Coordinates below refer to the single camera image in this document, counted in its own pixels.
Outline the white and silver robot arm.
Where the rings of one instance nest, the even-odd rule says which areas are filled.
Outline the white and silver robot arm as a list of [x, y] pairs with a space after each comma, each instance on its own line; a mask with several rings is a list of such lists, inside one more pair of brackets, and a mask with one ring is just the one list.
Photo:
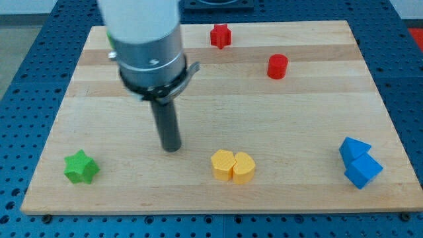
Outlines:
[[98, 7], [129, 88], [165, 86], [185, 72], [179, 0], [99, 0]]

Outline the green block behind arm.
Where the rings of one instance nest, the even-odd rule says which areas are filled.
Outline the green block behind arm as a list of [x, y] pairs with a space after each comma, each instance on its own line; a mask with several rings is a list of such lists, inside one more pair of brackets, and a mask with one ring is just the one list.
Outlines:
[[108, 38], [108, 41], [109, 41], [110, 47], [111, 47], [113, 50], [116, 50], [115, 40], [114, 40], [114, 38], [112, 37], [112, 35], [111, 35], [111, 33], [110, 33], [109, 31], [107, 31], [107, 32], [106, 32], [106, 36], [107, 36], [107, 38]]

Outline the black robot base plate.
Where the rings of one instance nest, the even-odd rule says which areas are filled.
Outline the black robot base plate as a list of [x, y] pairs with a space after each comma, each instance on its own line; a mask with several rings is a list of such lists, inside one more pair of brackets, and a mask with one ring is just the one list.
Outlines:
[[254, 9], [255, 0], [183, 0], [184, 9], [192, 10], [231, 10]]

